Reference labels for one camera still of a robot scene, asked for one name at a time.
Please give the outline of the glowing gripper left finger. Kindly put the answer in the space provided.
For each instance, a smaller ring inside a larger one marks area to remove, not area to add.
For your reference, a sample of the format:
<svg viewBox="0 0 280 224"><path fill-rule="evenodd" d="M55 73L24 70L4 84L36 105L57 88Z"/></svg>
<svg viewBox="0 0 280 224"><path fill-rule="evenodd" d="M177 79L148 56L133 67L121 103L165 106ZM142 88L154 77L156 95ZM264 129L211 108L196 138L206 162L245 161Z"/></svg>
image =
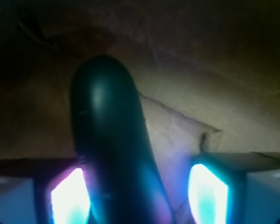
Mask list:
<svg viewBox="0 0 280 224"><path fill-rule="evenodd" d="M0 224L88 224L82 167L70 159L0 160Z"/></svg>

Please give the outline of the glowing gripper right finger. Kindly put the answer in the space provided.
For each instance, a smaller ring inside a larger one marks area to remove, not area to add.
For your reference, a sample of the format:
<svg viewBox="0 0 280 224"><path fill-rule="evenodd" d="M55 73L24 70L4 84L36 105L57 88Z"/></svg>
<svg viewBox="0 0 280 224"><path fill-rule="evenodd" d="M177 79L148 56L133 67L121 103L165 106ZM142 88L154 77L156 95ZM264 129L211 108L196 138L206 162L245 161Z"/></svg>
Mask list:
<svg viewBox="0 0 280 224"><path fill-rule="evenodd" d="M189 170L197 224L280 224L280 153L201 153Z"/></svg>

